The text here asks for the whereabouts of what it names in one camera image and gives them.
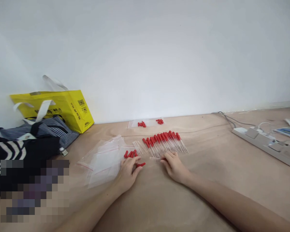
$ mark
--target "wooden floor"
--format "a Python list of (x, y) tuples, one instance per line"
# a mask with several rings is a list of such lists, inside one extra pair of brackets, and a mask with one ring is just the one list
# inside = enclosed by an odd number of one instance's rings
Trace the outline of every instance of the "wooden floor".
[[(287, 126), (290, 109), (261, 110), (229, 114), (235, 119), (272, 127)], [(51, 231), (106, 185), (87, 189), (86, 171), (75, 165), (100, 140), (122, 135), (127, 144), (141, 141), (162, 131), (181, 135), (189, 153), (179, 154), (192, 172), (217, 181), (252, 198), (290, 221), (290, 167), (231, 133), (232, 127), (214, 114), (165, 118), (166, 124), (154, 128), (127, 129), (127, 122), (95, 124), (68, 149), (70, 176), (63, 178), (58, 192), (46, 202), (48, 210), (37, 209), (30, 223), (0, 223), (0, 231)], [(203, 199), (173, 182), (162, 166), (144, 157), (146, 166), (134, 186), (107, 210), (94, 231), (235, 231), (221, 215)], [(70, 207), (57, 209), (58, 206)]]

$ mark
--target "white handle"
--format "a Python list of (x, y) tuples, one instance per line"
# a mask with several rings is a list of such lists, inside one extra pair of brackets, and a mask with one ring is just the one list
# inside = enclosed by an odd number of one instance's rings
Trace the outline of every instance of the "white handle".
[(35, 122), (40, 122), (42, 121), (42, 119), (45, 117), (45, 115), (47, 114), (48, 108), (50, 105), (53, 105), (54, 102), (52, 100), (46, 100), (42, 102), (42, 105), (39, 109), (38, 112), (38, 116), (36, 117), (36, 121)]
[(31, 104), (29, 104), (29, 103), (27, 103), (27, 102), (19, 102), (19, 103), (16, 103), (16, 104), (13, 106), (13, 110), (16, 112), (17, 108), (18, 108), (21, 104), (25, 104), (25, 105), (27, 105), (28, 107), (31, 107), (31, 108), (34, 107), (33, 105), (31, 105)]
[(69, 89), (67, 87), (65, 87), (59, 80), (56, 79), (51, 79), (46, 75), (43, 75), (43, 80), (50, 86), (50, 88), (55, 91), (55, 89), (53, 88), (53, 85), (57, 85), (60, 88), (64, 89), (65, 91), (69, 91)]
[[(27, 102), (19, 102), (19, 103), (16, 103), (13, 107), (13, 110), (16, 111), (17, 108), (19, 107), (19, 105), (21, 105), (22, 103), (26, 104), (27, 106), (29, 107), (34, 107), (33, 105), (27, 103)], [(38, 115), (36, 117), (36, 121), (35, 122), (40, 122), (42, 121), (42, 119), (45, 117), (45, 115), (47, 114), (47, 111), (48, 111), (48, 108), (50, 105), (55, 105), (56, 103), (52, 100), (45, 100), (42, 102), (41, 106), (40, 106), (40, 109), (39, 109), (39, 112), (38, 112)], [(24, 121), (26, 121), (27, 123), (29, 124), (34, 124), (35, 122), (32, 122), (30, 120), (27, 120), (27, 119), (23, 119)]]

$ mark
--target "white wall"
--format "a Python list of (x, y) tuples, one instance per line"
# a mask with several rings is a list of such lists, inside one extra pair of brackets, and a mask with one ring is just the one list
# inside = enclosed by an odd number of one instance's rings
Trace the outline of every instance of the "white wall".
[(290, 0), (1, 0), (0, 33), (97, 123), (290, 106)]
[(19, 112), (13, 112), (10, 94), (33, 92), (36, 86), (12, 51), (7, 40), (0, 34), (0, 127), (15, 127), (22, 124)]

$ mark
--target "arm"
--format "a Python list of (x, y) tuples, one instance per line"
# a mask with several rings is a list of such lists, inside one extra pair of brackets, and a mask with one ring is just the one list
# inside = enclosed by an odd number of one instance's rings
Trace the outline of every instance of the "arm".
[(142, 167), (138, 167), (132, 173), (133, 165), (141, 157), (127, 158), (121, 162), (121, 169), (110, 187), (87, 202), (79, 211), (72, 214), (56, 232), (80, 231), (90, 232), (96, 226), (102, 215), (110, 205), (134, 184)]
[(188, 171), (177, 152), (166, 152), (161, 162), (170, 177), (202, 196), (241, 231), (290, 232), (290, 222), (252, 199)]

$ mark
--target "hand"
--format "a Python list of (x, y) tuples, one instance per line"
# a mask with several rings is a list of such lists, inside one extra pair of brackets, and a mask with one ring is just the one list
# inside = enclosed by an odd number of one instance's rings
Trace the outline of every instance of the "hand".
[(138, 173), (143, 169), (143, 167), (137, 167), (132, 173), (134, 164), (137, 164), (137, 161), (140, 159), (141, 157), (137, 156), (121, 161), (120, 171), (113, 183), (113, 186), (117, 188), (120, 194), (123, 194), (132, 187)]
[(163, 163), (169, 176), (173, 180), (184, 185), (188, 184), (191, 172), (182, 164), (177, 152), (172, 153), (167, 151), (161, 156), (160, 162)]

